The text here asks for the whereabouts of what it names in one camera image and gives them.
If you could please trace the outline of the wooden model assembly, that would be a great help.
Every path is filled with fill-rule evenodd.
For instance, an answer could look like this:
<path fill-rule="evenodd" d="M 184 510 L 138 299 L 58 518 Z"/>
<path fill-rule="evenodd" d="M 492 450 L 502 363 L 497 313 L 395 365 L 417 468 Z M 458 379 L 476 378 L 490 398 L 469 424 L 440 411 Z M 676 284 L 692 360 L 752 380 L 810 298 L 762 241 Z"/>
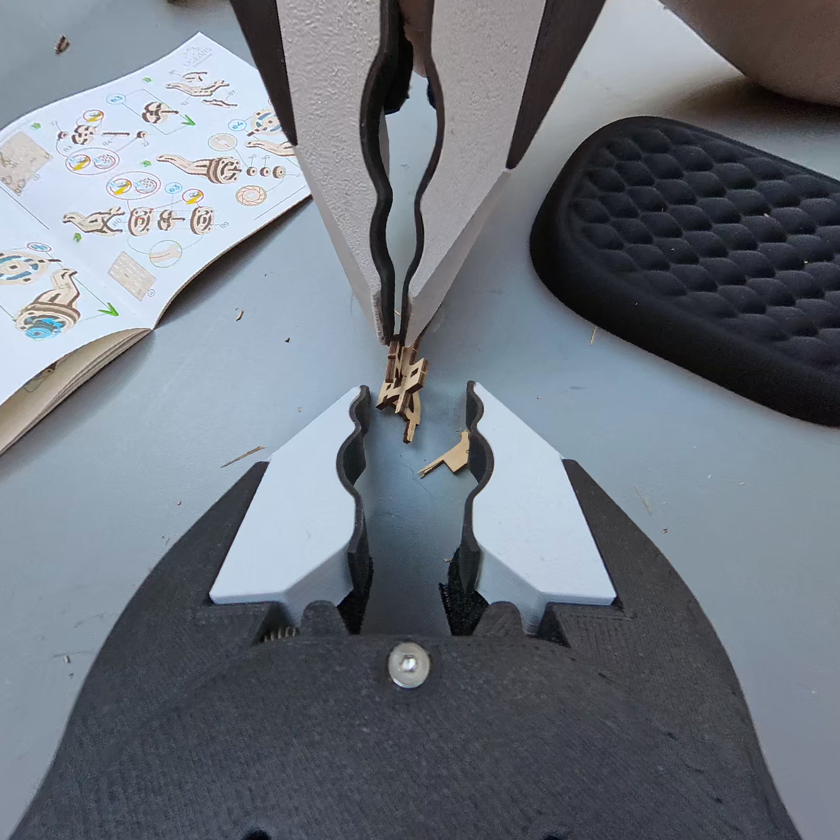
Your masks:
<path fill-rule="evenodd" d="M 385 368 L 385 377 L 376 407 L 394 407 L 395 414 L 406 423 L 403 442 L 410 444 L 417 426 L 421 423 L 422 407 L 419 392 L 424 387 L 428 361 L 419 358 L 424 334 L 421 332 L 411 344 L 391 341 Z"/>

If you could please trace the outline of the illustrated instruction booklet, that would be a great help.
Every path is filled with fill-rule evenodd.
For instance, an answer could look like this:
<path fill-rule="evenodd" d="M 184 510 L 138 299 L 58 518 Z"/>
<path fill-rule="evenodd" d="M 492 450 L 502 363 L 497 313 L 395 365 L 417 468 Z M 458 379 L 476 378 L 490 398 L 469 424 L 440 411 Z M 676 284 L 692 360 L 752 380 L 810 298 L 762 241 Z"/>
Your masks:
<path fill-rule="evenodd" d="M 258 71 L 203 34 L 2 130 L 1 449 L 310 197 Z"/>

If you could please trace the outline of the person's right forearm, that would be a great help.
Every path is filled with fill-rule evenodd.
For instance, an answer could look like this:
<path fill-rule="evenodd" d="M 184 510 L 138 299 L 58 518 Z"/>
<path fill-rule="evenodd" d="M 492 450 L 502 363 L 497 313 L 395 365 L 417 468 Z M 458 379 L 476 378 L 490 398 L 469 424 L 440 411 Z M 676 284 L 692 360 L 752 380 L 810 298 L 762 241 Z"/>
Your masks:
<path fill-rule="evenodd" d="M 838 107 L 838 1 L 664 1 L 745 77 L 788 98 Z"/>

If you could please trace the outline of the small wooden model part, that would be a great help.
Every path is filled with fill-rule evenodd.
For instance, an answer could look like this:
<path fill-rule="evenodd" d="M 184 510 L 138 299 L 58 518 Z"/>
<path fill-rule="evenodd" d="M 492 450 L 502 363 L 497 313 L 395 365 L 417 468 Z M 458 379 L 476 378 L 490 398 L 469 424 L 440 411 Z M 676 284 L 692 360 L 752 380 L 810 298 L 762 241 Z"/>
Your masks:
<path fill-rule="evenodd" d="M 449 449 L 443 455 L 438 456 L 432 460 L 425 467 L 418 471 L 420 477 L 427 476 L 437 467 L 446 465 L 449 470 L 456 474 L 468 465 L 469 462 L 469 431 L 464 430 L 460 433 L 460 439 L 456 446 Z"/>

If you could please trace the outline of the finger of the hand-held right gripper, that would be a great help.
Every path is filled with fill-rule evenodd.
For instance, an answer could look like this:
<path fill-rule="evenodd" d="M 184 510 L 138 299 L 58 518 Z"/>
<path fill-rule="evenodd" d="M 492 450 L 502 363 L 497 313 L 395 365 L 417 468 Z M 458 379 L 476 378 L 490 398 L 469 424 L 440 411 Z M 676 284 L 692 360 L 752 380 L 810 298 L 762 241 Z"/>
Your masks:
<path fill-rule="evenodd" d="M 408 287 L 404 343 L 443 302 L 509 177 L 508 153 L 542 1 L 401 2 L 427 79 L 437 73 L 443 139 L 421 199 L 423 254 Z"/>
<path fill-rule="evenodd" d="M 378 340 L 394 337 L 385 103 L 398 76 L 398 2 L 279 1 L 297 157 Z"/>

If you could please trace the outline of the black honeycomb wrist rest pad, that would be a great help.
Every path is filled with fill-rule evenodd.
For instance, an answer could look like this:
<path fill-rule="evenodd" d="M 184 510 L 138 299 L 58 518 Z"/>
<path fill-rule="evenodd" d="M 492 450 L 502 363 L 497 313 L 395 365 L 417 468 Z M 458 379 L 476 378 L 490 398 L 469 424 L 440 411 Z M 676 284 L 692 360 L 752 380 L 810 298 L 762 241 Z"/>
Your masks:
<path fill-rule="evenodd" d="M 839 425 L 839 183 L 672 119 L 607 124 L 530 236 L 596 327 L 756 403 Z"/>

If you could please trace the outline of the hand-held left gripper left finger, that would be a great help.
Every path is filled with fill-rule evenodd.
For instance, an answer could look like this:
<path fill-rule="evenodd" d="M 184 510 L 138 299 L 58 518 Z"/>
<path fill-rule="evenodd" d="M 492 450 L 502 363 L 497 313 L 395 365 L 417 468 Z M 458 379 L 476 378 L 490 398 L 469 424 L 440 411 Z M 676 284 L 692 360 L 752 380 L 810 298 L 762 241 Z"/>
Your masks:
<path fill-rule="evenodd" d="M 298 625 L 311 602 L 361 630 L 373 566 L 361 496 L 366 385 L 349 390 L 271 457 L 209 595 L 215 604 L 275 602 Z"/>

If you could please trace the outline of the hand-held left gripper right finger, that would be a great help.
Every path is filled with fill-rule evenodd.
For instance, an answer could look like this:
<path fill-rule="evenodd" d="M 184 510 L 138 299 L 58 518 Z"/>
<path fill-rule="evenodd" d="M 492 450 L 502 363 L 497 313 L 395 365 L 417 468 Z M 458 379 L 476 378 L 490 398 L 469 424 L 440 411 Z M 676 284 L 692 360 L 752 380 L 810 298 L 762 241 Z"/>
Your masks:
<path fill-rule="evenodd" d="M 440 586 L 451 634 L 473 634 L 497 602 L 517 607 L 529 635 L 550 603 L 613 604 L 613 582 L 560 453 L 475 381 L 466 387 L 466 424 L 477 484 Z"/>

